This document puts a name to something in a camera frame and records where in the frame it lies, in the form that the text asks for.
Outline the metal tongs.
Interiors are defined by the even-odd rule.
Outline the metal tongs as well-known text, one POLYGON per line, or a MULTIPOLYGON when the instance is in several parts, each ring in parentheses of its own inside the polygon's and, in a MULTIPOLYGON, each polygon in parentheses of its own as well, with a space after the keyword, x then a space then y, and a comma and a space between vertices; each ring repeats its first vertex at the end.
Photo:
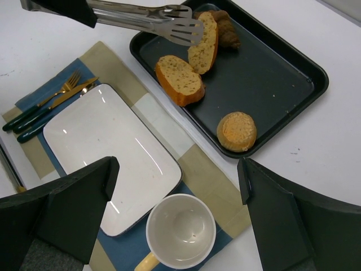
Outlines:
MULTIPOLYGON (((20 3, 27 11, 57 14, 32 1, 24 0, 20 3)), ((203 22, 192 17, 192 9, 188 6, 145 7, 110 1, 87 1, 87 3, 98 18, 96 24, 153 33, 183 46, 195 46, 203 36, 203 22)))

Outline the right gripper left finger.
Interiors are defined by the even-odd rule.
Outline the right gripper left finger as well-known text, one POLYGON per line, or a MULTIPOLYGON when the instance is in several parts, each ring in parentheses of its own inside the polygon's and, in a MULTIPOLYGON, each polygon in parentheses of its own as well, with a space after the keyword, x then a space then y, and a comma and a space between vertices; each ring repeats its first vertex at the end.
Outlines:
POLYGON ((120 165, 104 157, 1 198, 1 270, 82 270, 90 262, 120 165))

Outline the long bread slice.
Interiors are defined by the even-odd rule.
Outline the long bread slice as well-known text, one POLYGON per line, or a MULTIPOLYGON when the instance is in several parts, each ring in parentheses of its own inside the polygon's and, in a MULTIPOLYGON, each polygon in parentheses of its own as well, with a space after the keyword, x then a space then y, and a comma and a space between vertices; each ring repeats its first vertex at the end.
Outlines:
POLYGON ((203 36, 200 43, 188 49, 188 62, 200 75, 213 66, 218 50, 218 25, 209 11, 202 12, 198 19, 203 22, 203 36))

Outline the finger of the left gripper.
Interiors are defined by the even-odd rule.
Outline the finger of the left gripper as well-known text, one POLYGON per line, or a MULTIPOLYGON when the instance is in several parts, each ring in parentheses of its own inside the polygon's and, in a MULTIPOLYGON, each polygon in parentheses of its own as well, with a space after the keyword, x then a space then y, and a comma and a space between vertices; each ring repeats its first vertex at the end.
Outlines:
POLYGON ((98 19, 86 0, 35 0, 32 3, 91 28, 95 27, 98 19))

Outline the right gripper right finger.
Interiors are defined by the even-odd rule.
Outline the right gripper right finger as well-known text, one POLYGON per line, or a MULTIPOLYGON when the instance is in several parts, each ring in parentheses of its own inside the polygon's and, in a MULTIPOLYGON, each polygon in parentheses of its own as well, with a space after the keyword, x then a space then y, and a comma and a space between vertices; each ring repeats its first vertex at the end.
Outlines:
POLYGON ((360 270, 360 207, 294 183, 250 158, 237 165, 263 270, 360 270))

